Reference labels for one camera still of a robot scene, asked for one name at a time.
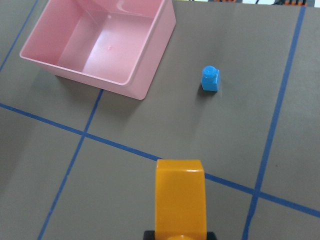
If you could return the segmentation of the small blue toy block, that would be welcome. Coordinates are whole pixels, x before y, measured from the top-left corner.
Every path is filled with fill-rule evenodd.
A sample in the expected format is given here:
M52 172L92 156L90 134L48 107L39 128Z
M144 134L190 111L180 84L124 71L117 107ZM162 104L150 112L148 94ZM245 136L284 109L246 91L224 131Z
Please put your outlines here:
M208 65L202 70L201 86L204 91L218 92L220 90L220 70Z

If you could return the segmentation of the pink plastic box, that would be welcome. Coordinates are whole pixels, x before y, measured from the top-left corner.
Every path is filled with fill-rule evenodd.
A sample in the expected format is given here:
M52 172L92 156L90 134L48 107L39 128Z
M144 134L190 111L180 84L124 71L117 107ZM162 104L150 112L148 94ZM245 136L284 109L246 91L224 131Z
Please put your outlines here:
M19 55L56 76L143 100L175 26L170 0L50 0Z

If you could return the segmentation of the orange toy block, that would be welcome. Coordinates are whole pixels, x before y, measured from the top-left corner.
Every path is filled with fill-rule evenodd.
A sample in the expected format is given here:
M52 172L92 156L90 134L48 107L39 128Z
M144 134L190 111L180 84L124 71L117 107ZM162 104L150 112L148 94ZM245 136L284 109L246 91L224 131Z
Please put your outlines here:
M155 239L205 240L205 171L198 159L159 159L155 170Z

